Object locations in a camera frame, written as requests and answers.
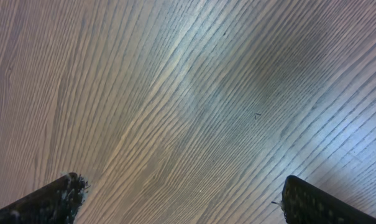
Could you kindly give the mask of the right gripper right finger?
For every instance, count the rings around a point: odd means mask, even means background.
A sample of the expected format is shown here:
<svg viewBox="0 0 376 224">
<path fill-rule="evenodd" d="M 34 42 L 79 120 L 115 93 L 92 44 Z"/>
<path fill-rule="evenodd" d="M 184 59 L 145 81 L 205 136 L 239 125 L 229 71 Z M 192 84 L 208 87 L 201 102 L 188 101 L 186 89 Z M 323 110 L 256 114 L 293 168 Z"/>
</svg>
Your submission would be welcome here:
<svg viewBox="0 0 376 224">
<path fill-rule="evenodd" d="M 280 206 L 288 224 L 376 224 L 376 218 L 294 175 L 285 179 Z"/>
</svg>

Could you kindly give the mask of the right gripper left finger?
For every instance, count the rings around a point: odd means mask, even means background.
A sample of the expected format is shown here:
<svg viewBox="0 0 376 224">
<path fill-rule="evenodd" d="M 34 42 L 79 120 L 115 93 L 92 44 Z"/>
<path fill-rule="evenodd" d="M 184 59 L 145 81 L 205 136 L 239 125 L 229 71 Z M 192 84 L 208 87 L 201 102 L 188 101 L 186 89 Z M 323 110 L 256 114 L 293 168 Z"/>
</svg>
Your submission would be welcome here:
<svg viewBox="0 0 376 224">
<path fill-rule="evenodd" d="M 0 209 L 0 224 L 74 224 L 89 183 L 69 172 Z"/>
</svg>

